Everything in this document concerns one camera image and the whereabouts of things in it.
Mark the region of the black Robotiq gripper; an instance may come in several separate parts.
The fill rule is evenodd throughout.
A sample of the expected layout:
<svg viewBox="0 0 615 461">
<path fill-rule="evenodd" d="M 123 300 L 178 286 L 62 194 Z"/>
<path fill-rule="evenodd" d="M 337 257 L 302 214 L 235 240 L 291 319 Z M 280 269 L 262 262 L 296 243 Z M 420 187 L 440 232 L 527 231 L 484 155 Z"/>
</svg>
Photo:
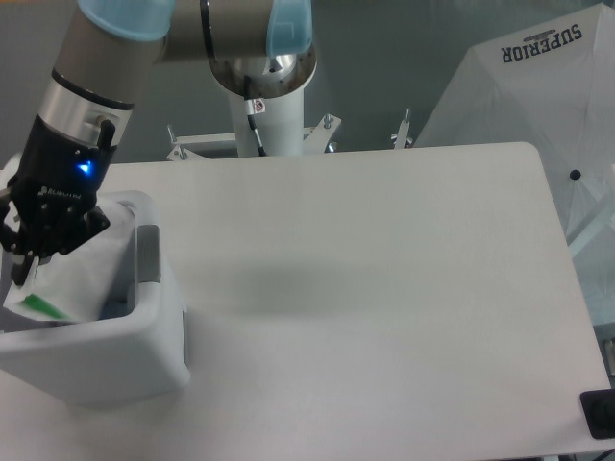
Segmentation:
<svg viewBox="0 0 615 461">
<path fill-rule="evenodd" d="M 35 118 L 17 172 L 1 190 L 1 246 L 12 254 L 16 285 L 25 284 L 36 259 L 68 255 L 110 226 L 97 192 L 116 150 L 116 126 L 102 117 L 95 131 L 93 142 L 83 142 Z M 18 231 L 5 223 L 11 204 Z"/>
</svg>

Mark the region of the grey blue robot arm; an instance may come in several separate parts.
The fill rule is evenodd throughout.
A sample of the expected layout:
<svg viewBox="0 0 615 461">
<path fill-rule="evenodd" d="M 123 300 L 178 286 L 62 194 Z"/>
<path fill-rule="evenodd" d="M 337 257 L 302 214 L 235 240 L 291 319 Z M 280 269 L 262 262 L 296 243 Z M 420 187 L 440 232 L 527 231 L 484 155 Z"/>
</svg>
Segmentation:
<svg viewBox="0 0 615 461">
<path fill-rule="evenodd" d="M 261 157 L 257 103 L 299 89 L 316 58 L 309 1 L 81 1 L 21 153 L 1 193 L 1 228 L 22 285 L 35 261 L 66 255 L 110 222 L 97 193 L 140 90 L 158 62 L 205 59 L 235 94 Z"/>
</svg>

